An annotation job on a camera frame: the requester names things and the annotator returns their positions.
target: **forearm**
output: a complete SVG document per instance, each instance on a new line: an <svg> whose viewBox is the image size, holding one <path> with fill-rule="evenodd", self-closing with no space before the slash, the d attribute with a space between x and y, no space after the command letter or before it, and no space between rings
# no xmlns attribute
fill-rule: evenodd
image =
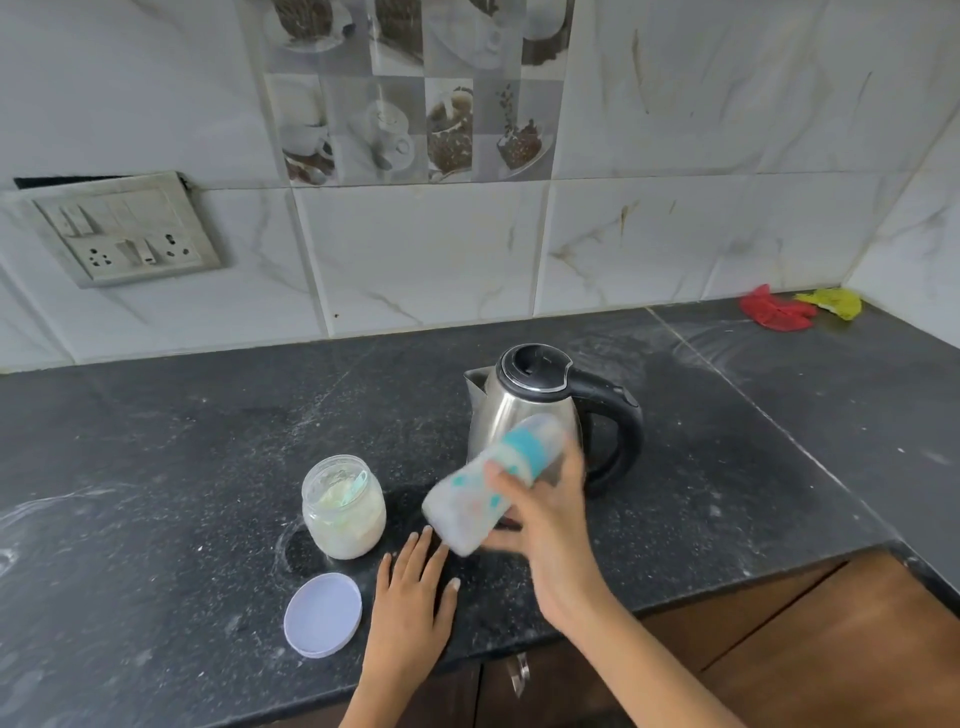
<svg viewBox="0 0 960 728"><path fill-rule="evenodd" d="M394 728L410 702L412 692L361 675L340 728Z"/></svg>
<svg viewBox="0 0 960 728"><path fill-rule="evenodd" d="M571 623L570 641L636 725L743 728L610 593L585 602Z"/></svg>

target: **red plastic bag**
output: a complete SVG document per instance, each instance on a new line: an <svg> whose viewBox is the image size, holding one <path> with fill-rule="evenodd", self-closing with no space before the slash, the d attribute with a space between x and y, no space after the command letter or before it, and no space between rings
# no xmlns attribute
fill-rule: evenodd
<svg viewBox="0 0 960 728"><path fill-rule="evenodd" d="M779 299L770 293L767 283L740 299L740 309L762 327L774 331L810 328L810 319L817 315L817 307L812 303Z"/></svg>

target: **wall socket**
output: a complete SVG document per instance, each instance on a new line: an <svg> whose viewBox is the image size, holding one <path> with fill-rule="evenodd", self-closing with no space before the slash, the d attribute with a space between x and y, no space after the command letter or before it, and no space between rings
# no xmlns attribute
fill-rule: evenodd
<svg viewBox="0 0 960 728"><path fill-rule="evenodd" d="M15 199L82 288L222 265L176 172L41 187Z"/></svg>

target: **person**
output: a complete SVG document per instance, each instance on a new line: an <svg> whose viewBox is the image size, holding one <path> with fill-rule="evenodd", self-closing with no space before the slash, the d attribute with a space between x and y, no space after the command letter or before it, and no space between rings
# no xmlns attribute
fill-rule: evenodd
<svg viewBox="0 0 960 728"><path fill-rule="evenodd" d="M484 547L521 554L550 624L579 649L630 719L644 728L742 728L611 593L590 549L584 502L584 456L571 439L556 486L533 488L487 464L488 486L507 498L519 530L494 529ZM341 728L391 728L436 665L450 637L460 581L434 603L447 555L427 560L432 531L410 534L390 574L384 554L376 578L370 637L360 683Z"/></svg>

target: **jar rim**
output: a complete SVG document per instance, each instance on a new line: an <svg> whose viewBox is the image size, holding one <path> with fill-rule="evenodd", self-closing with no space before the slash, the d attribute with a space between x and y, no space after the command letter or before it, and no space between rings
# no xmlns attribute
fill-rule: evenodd
<svg viewBox="0 0 960 728"><path fill-rule="evenodd" d="M316 497L308 497L308 494L310 494L311 496L313 495L311 492L312 489L317 486L318 481L320 481L320 479L324 476L324 474L327 471L329 471L331 468L335 468L343 465L356 466L358 470L357 474L360 474L360 472L367 473L366 481L364 481L363 485L361 485L360 488L356 491L356 493L352 495L350 500L348 500L346 503L340 503L339 505L335 505L333 507L324 507L319 504L319 500L323 496L323 494L319 494ZM318 511L321 513L337 513L339 511L343 511L349 508L350 506L352 506L354 503L356 503L360 499L360 497L364 493L367 492L367 488L370 485L372 475L373 473L371 472L370 467L367 465L367 463L365 463L361 458L357 457L356 455L347 455L347 454L331 455L330 457L324 458L315 466L313 466L313 468L310 469L310 472L306 474L306 477L303 479L303 485L300 488L300 495L303 498L304 505L306 505L311 510Z"/></svg>

